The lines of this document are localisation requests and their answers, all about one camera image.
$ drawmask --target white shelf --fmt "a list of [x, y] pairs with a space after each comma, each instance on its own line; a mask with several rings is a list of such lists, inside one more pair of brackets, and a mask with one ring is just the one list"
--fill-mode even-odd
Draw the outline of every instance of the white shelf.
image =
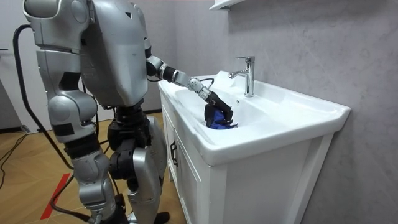
[[210, 10], [229, 9], [233, 4], [242, 2], [244, 0], [216, 0], [215, 4], [211, 6]]

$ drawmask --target floor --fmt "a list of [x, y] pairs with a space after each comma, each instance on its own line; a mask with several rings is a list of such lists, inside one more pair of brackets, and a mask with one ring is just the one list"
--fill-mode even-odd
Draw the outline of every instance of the floor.
[[[152, 114], [163, 128], [162, 113]], [[99, 140], [106, 139], [110, 121], [100, 122]], [[0, 157], [15, 144], [24, 133], [0, 134]], [[83, 223], [69, 215], [53, 211], [49, 218], [41, 216], [64, 174], [70, 173], [43, 134], [30, 134], [3, 166], [5, 183], [0, 190], [0, 223], [5, 224], [70, 224]], [[117, 181], [121, 192], [126, 195], [126, 184]], [[126, 201], [127, 212], [131, 211]], [[89, 214], [78, 198], [78, 186], [74, 180], [61, 194], [57, 205], [68, 210]], [[169, 212], [169, 224], [186, 224], [174, 183], [169, 181], [166, 171], [160, 212]]]

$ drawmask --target chrome faucet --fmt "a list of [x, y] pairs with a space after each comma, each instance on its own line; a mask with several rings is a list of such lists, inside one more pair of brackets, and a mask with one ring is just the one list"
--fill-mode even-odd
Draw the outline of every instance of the chrome faucet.
[[246, 77], [246, 87], [244, 89], [245, 97], [253, 97], [254, 96], [254, 56], [247, 57], [237, 57], [237, 59], [244, 58], [246, 61], [246, 69], [237, 72], [231, 72], [228, 77], [235, 78], [238, 75], [242, 75]]

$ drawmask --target gray wall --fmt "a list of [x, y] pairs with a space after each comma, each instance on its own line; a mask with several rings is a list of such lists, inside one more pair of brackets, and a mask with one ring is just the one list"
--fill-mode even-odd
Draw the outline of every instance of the gray wall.
[[398, 2], [175, 2], [178, 68], [244, 68], [256, 79], [350, 106], [302, 223], [398, 223]]
[[0, 129], [21, 127], [18, 115], [0, 82]]
[[[172, 1], [130, 0], [144, 12], [152, 54], [176, 67], [176, 38], [174, 3]], [[142, 109], [161, 109], [160, 91], [156, 83], [149, 82]]]

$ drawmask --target silver robot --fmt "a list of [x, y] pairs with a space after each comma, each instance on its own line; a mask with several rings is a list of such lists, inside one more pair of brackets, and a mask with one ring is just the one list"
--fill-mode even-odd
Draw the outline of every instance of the silver robot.
[[[74, 166], [82, 204], [95, 223], [153, 224], [167, 162], [162, 131], [141, 109], [147, 76], [194, 91], [230, 121], [231, 108], [199, 79], [151, 54], [145, 19], [128, 0], [25, 0], [34, 31], [39, 71], [48, 98], [52, 128]], [[116, 108], [106, 157], [91, 119], [96, 101], [78, 89], [82, 78], [104, 108]], [[126, 216], [109, 174], [127, 181], [134, 213]]]

